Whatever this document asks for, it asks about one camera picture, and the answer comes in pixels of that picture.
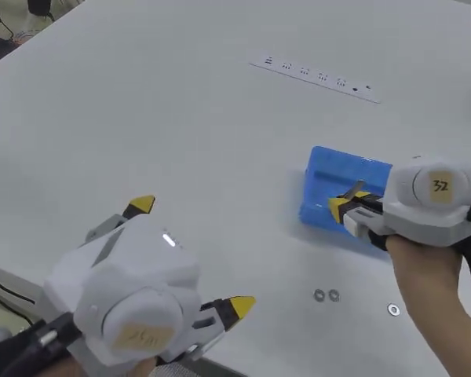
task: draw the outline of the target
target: white table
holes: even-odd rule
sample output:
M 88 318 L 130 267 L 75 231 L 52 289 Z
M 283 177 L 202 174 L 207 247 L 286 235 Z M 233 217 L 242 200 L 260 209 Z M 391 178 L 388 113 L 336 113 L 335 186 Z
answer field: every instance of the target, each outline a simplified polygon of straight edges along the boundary
M 248 64 L 265 51 L 366 80 L 382 103 Z M 0 62 L 0 276 L 37 295 L 87 229 L 151 192 L 199 256 L 203 294 L 257 297 L 211 360 L 251 376 L 445 375 L 384 255 L 298 221 L 314 145 L 471 160 L 471 6 L 88 1 Z

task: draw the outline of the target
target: small metal ring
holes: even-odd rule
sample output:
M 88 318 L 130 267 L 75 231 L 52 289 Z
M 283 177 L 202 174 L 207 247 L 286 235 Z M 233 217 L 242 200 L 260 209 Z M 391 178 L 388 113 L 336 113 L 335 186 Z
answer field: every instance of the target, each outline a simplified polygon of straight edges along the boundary
M 340 301 L 340 292 L 337 291 L 336 289 L 330 289 L 328 291 L 328 297 L 333 302 L 339 302 Z
M 321 291 L 320 289 L 316 289 L 316 290 L 314 291 L 314 299 L 315 299 L 317 302 L 323 302 L 325 297 L 326 297 L 326 295 L 325 295 L 324 292 Z
M 396 304 L 389 304 L 387 305 L 387 311 L 389 312 L 389 314 L 391 314 L 393 317 L 398 317 L 401 312 L 400 312 L 400 308 L 398 307 L 398 305 Z

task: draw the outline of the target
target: hand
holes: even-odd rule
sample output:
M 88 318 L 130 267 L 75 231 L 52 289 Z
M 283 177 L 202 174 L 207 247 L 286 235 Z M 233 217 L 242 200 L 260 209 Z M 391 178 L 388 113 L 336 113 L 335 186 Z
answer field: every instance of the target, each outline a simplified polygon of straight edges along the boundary
M 419 245 L 400 236 L 390 236 L 386 247 L 407 307 L 431 299 L 458 301 L 461 255 L 449 247 Z
M 148 377 L 155 368 L 156 359 L 143 360 L 134 369 L 126 374 L 129 377 Z M 86 373 L 73 358 L 62 360 L 37 377 L 84 377 Z

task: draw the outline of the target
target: blue plastic container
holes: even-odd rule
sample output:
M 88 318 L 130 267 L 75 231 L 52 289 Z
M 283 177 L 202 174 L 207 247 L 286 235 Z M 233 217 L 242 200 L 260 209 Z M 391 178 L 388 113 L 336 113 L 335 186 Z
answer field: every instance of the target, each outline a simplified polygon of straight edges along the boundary
M 347 232 L 333 219 L 328 209 L 328 198 L 344 194 L 359 179 L 366 182 L 363 191 L 383 196 L 391 166 L 329 148 L 314 147 L 305 171 L 300 220 L 323 229 Z

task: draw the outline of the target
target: power strip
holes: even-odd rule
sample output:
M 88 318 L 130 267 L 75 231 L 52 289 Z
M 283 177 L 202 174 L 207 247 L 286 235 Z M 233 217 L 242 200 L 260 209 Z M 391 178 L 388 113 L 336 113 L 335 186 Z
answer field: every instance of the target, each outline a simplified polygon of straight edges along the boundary
M 289 60 L 276 59 L 265 55 L 260 59 L 250 62 L 254 67 L 264 68 L 268 71 L 280 73 L 294 79 L 309 82 L 311 84 L 323 86 L 328 89 L 361 98 L 366 101 L 380 104 L 380 100 L 374 96 L 374 91 L 369 84 L 351 82 L 341 76 L 329 75 L 325 71 L 310 68 L 304 64 L 292 63 Z

